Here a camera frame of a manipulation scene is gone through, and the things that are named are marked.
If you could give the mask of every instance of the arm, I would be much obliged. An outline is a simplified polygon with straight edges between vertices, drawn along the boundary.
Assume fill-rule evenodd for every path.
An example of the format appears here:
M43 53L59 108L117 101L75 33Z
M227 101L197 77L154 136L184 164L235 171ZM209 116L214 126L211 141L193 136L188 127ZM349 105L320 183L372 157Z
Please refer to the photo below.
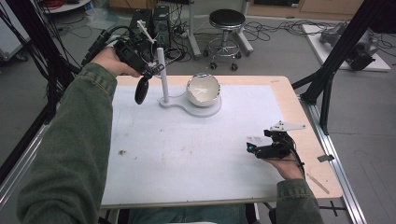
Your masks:
M64 94L45 133L31 180L19 195L23 223L96 223L106 183L115 77L135 70L113 49L87 64Z
M291 154L282 160L265 160L279 171L284 181L277 184L276 223L323 223L318 201L304 180Z

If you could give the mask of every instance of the hand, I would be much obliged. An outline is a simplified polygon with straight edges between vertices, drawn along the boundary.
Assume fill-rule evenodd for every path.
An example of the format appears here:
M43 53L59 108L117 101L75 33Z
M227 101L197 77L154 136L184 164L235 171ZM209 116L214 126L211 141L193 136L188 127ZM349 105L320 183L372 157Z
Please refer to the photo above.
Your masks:
M104 48L92 59L91 62L102 65L102 67L104 67L114 77L119 75L140 77L140 74L138 74L128 64L120 62L120 58L117 56L116 51L113 48Z
M297 161L295 161L291 153L282 159L271 158L264 159L264 161L272 164L277 169L279 174L285 179L304 179L303 174L298 167Z

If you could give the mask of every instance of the concrete floor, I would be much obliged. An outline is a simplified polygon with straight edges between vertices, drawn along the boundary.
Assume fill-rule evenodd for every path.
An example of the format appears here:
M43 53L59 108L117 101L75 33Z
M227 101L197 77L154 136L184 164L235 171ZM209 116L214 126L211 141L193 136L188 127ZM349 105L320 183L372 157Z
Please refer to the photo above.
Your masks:
M85 15L81 10L58 15L58 22L77 21ZM195 27L206 22L197 20ZM282 21L268 18L247 18L261 24L278 26ZM81 62L100 31L85 26L86 20L71 25L71 32L62 41L77 62ZM129 24L119 20L118 24ZM200 30L217 33L213 29ZM251 41L254 52L238 60L239 69L231 71L229 61L221 61L212 70L210 60L190 60L172 63L168 75L191 76L207 72L212 75L285 76L291 83L316 72L320 63L304 36L291 35L285 31L267 33L269 41ZM213 37L198 35L200 49ZM385 35L396 46L396 38ZM396 58L381 51L378 55L392 68L388 72L353 72L339 70L332 87L329 114L329 132L346 175L356 194L367 223L393 223L396 220ZM0 162L4 162L46 103L46 82L32 61L9 62L0 67ZM296 90L302 93L306 87ZM16 223L15 200L19 189L29 179L27 175L0 207L0 223ZM344 206L335 200L335 206ZM330 206L330 202L320 202ZM262 223L269 223L266 208L261 206ZM350 223L347 212L322 210L325 223Z

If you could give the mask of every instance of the white bowl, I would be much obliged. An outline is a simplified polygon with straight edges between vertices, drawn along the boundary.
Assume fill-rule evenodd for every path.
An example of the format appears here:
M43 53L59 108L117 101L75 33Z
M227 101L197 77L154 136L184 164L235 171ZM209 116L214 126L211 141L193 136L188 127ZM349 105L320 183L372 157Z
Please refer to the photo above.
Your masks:
M198 106L213 105L220 95L218 80L209 74L198 74L187 83L187 98Z

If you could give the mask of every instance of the black mount bracket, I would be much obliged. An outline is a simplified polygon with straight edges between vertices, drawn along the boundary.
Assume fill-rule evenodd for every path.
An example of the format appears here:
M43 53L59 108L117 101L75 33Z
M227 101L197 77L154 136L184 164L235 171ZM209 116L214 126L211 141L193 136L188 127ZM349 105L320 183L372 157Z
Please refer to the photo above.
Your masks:
M329 57L314 74L305 77L291 86L296 90L308 83L308 90L301 94L301 100L309 105L315 105L320 94L323 92L322 106L320 110L320 127L325 134L327 129L330 98L332 94L332 80L347 55L354 49L364 32L370 27L376 18L384 11L388 0L365 0L352 18L343 35L340 37Z

